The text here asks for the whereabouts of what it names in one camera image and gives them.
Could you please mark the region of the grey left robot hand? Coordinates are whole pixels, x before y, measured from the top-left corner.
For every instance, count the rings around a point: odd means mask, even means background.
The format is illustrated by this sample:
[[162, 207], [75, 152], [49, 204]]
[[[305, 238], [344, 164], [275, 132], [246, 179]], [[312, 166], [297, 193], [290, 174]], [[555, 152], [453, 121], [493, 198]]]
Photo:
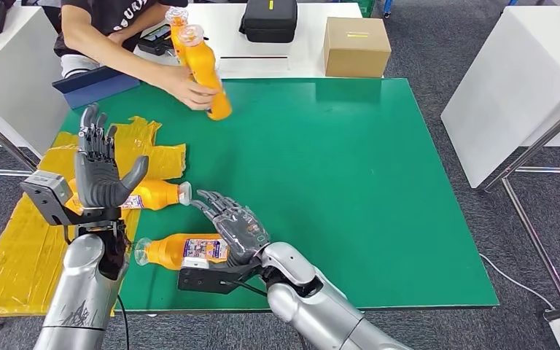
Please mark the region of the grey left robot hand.
[[107, 116], [98, 104], [88, 105], [82, 113], [78, 150], [74, 154], [78, 198], [85, 208], [117, 208], [147, 175], [149, 157], [136, 158], [133, 167], [120, 176], [115, 160], [117, 126], [106, 127]]

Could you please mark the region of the person's right hand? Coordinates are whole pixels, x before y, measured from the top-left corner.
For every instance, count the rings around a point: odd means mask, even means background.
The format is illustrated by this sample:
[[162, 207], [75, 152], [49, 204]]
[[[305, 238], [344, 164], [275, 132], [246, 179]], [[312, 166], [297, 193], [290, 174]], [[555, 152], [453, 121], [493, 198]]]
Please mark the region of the person's right hand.
[[191, 72], [183, 66], [164, 66], [160, 87], [191, 110], [207, 110], [218, 90], [191, 80]]

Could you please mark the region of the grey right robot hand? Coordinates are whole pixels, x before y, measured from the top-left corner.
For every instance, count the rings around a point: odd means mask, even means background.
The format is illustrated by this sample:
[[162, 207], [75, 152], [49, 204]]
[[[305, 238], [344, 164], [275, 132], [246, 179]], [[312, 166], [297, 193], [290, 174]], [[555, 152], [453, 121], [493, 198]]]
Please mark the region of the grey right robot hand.
[[200, 210], [226, 241], [231, 266], [248, 265], [270, 242], [270, 235], [253, 211], [216, 191], [197, 190], [192, 205]]

